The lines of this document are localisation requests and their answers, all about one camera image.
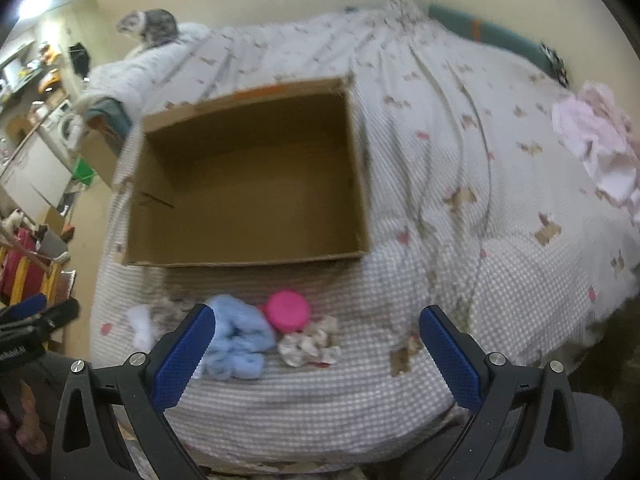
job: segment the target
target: pink round object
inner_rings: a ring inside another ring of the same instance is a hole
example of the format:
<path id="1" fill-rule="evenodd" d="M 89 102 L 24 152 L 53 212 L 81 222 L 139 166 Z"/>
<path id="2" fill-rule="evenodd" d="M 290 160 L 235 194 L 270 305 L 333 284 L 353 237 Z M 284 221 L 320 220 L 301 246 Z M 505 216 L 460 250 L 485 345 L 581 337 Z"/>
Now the pink round object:
<path id="1" fill-rule="evenodd" d="M 274 328 L 290 334 L 306 326 L 311 309 L 304 296 L 291 290 L 281 290 L 269 298 L 264 306 L 264 315 Z"/>

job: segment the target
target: pink garment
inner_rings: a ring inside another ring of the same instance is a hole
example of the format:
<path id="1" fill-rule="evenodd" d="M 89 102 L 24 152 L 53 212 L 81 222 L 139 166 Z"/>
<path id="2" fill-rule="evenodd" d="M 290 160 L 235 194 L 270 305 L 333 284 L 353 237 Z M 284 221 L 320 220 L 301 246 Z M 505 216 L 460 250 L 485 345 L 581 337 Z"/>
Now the pink garment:
<path id="1" fill-rule="evenodd" d="M 640 223 L 640 142 L 609 87 L 587 81 L 577 96 L 553 105 L 552 122 L 598 189 Z"/>

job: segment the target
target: ceiling light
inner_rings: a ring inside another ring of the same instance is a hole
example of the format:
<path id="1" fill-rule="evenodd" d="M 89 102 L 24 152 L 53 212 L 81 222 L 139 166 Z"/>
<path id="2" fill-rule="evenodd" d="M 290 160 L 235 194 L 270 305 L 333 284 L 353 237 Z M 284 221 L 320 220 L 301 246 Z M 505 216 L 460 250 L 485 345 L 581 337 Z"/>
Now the ceiling light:
<path id="1" fill-rule="evenodd" d="M 24 0 L 20 5 L 20 19 L 28 20 L 41 15 L 51 5 L 51 0 Z"/>

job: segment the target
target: bed sheet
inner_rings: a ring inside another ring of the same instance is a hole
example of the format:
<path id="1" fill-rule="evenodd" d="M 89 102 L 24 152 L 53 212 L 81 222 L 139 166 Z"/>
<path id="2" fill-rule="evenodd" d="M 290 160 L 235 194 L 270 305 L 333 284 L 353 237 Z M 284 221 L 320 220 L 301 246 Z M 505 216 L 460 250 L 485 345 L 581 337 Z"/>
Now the bed sheet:
<path id="1" fill-rule="evenodd" d="M 142 80 L 121 88 L 111 76 L 130 63 Z M 397 456 L 461 412 L 428 352 L 407 350 L 423 307 L 439 304 L 485 350 L 534 364 L 592 344 L 590 327 L 638 291 L 638 229 L 599 197 L 553 132 L 551 105 L 566 91 L 519 56 L 447 32 L 410 0 L 212 30 L 96 72 L 92 91 L 137 94 L 129 113 L 138 118 L 286 80 L 353 79 L 371 237 L 357 262 L 122 266 L 142 137 L 134 121 L 92 309 L 94 365 L 134 351 L 126 310 L 172 285 L 252 304 L 294 288 L 315 316 L 340 320 L 337 365 L 292 369 L 269 354 L 258 381 L 191 380 L 166 417 L 199 464 L 319 472 Z"/>

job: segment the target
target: metal screw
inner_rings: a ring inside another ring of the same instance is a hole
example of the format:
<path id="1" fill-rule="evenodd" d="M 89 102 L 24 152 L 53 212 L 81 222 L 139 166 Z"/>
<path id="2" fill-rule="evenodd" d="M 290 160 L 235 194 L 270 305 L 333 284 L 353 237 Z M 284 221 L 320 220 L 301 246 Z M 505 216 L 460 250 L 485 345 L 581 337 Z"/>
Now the metal screw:
<path id="1" fill-rule="evenodd" d="M 75 374 L 79 374 L 82 370 L 84 370 L 84 361 L 74 361 L 71 365 L 71 371 Z"/>
<path id="2" fill-rule="evenodd" d="M 560 361 L 551 361 L 549 363 L 549 368 L 551 368 L 556 374 L 561 374 L 564 371 L 564 367 Z"/>
<path id="3" fill-rule="evenodd" d="M 140 366 L 141 364 L 143 364 L 146 361 L 146 355 L 143 354 L 142 352 L 138 352 L 137 354 L 133 354 L 130 358 L 129 358 L 129 364 L 131 366 Z"/>
<path id="4" fill-rule="evenodd" d="M 507 362 L 507 358 L 500 352 L 492 352 L 489 354 L 489 361 L 496 366 L 503 366 Z"/>

